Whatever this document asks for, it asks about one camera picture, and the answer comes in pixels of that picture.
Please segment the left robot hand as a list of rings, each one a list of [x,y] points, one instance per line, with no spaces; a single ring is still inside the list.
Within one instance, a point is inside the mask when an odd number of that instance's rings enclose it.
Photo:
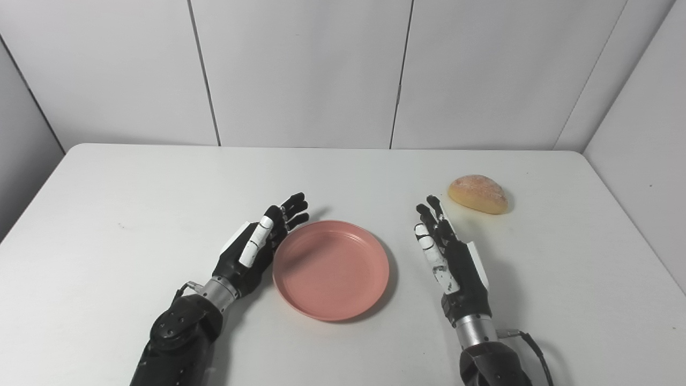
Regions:
[[[299,192],[281,205],[268,207],[258,221],[245,223],[221,252],[212,278],[235,300],[250,295],[286,236],[309,220],[307,208],[305,194]]]

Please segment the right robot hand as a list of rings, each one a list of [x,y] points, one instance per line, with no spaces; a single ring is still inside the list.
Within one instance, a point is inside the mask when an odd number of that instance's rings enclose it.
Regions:
[[[492,317],[488,289],[468,244],[458,239],[438,197],[429,195],[416,206],[420,222],[415,238],[443,290],[441,307],[453,327],[461,318]]]

